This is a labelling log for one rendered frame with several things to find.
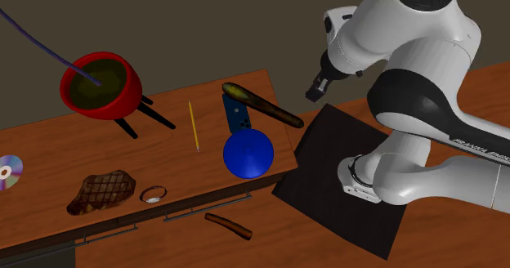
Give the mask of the shiny compact disc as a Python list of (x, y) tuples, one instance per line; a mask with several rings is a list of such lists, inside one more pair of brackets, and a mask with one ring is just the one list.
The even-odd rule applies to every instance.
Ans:
[(12, 187), (22, 175), (23, 162), (18, 156), (0, 157), (0, 191)]

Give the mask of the long brown green club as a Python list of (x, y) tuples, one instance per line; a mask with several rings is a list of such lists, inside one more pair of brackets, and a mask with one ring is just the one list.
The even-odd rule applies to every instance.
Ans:
[(221, 89), (230, 98), (239, 101), (246, 106), (259, 111), (271, 118), (274, 118), (282, 123), (291, 127), (303, 128), (304, 122), (298, 116), (281, 109), (279, 106), (270, 103), (268, 100), (260, 97), (259, 95), (241, 87), (240, 85), (232, 82), (223, 83)]

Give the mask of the yellow pencil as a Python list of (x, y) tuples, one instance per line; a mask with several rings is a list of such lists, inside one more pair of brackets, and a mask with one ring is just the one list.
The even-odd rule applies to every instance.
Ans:
[(188, 106), (189, 106), (189, 111), (190, 111), (190, 121), (191, 121), (192, 129), (193, 129), (194, 139), (195, 139), (195, 147), (196, 147), (197, 152), (199, 152), (200, 151), (199, 138), (198, 138), (198, 133), (197, 133), (196, 124), (195, 124), (195, 116), (194, 116), (194, 112), (193, 112), (193, 107), (192, 107), (190, 100), (188, 100)]

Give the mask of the grilled brown steak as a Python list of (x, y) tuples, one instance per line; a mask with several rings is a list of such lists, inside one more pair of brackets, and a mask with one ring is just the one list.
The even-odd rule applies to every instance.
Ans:
[(66, 207), (67, 213), (82, 216), (96, 210), (115, 208), (131, 198), (135, 188), (136, 180), (123, 170), (87, 176)]

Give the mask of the blue smartphone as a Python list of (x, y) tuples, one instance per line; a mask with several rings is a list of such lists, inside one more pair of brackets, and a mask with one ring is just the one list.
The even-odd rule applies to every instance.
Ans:
[(232, 134), (252, 128), (245, 104), (231, 98), (227, 94), (222, 95), (222, 100), (229, 130)]

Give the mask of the short brown stick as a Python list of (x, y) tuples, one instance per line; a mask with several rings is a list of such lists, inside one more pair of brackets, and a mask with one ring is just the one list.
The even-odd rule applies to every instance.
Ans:
[(237, 234), (239, 237), (250, 240), (253, 237), (253, 232), (242, 225), (233, 222), (229, 219), (226, 219), (225, 217), (219, 217), (218, 215), (212, 214), (212, 213), (206, 213), (204, 215), (204, 218), (208, 221), (214, 222), (220, 226), (223, 226), (227, 228), (228, 230), (232, 231), (233, 233)]

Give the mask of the purple curved stalk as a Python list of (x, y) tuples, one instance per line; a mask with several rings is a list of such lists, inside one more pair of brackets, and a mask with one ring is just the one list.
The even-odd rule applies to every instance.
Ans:
[(94, 83), (96, 86), (101, 86), (101, 82), (92, 77), (89, 73), (85, 72), (84, 70), (80, 69), (76, 65), (70, 63), (60, 55), (56, 54), (54, 51), (40, 43), (36, 38), (34, 38), (32, 35), (30, 35), (28, 32), (26, 32), (20, 25), (18, 25), (2, 8), (0, 8), (0, 16), (2, 16), (10, 25), (12, 25), (20, 34), (22, 34), (24, 37), (26, 37), (31, 43), (45, 51), (48, 55), (59, 61), (61, 64), (67, 66), (68, 68), (72, 69), (74, 72), (81, 74), (84, 78), (88, 79), (92, 83)]

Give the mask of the red pot on black legs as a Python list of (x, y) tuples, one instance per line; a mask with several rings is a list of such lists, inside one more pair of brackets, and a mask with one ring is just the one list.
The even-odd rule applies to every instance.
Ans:
[(100, 81), (101, 85), (97, 86), (68, 68), (60, 81), (60, 97), (73, 111), (89, 118), (113, 120), (134, 139), (137, 134), (125, 118), (135, 110), (166, 127), (176, 127), (150, 108), (153, 101), (142, 95), (136, 71), (121, 56), (107, 51), (93, 52), (77, 59), (74, 66)]

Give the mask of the brown wooden desk with drawers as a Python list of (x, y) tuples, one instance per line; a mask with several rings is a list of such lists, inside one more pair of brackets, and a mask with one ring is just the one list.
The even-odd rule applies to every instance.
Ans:
[[(226, 169), (222, 151), (230, 130), (221, 85), (216, 80), (153, 95), (153, 109), (176, 127), (165, 127), (136, 112), (127, 117), (136, 139), (115, 123), (80, 114), (1, 130), (0, 156), (18, 156), (23, 172), (11, 188), (0, 191), (0, 268), (12, 268), (23, 252), (46, 256), (135, 230), (149, 219), (248, 199), (252, 191), (272, 185), (294, 169), (297, 160), (285, 125), (257, 111), (249, 117), (274, 147), (270, 169), (251, 181)], [(78, 217), (67, 213), (87, 176), (118, 169), (136, 180), (137, 192), (162, 185), (167, 195), (157, 203), (132, 196), (116, 208)]]

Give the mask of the black robot stand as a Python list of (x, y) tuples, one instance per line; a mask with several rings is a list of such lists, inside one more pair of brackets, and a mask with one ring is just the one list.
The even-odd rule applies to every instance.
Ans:
[(406, 206), (371, 203), (346, 193), (338, 179), (344, 159), (367, 154), (388, 134), (325, 105), (295, 149), (298, 167), (272, 194), (337, 236), (386, 260)]

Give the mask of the silver wristwatch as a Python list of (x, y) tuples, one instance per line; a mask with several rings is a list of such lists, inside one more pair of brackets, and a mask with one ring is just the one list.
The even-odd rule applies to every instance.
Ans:
[[(162, 190), (162, 194), (154, 197), (146, 197), (145, 195), (152, 190)], [(139, 200), (144, 203), (157, 203), (162, 200), (167, 195), (168, 190), (162, 185), (152, 185), (146, 189), (144, 189), (140, 195)]]

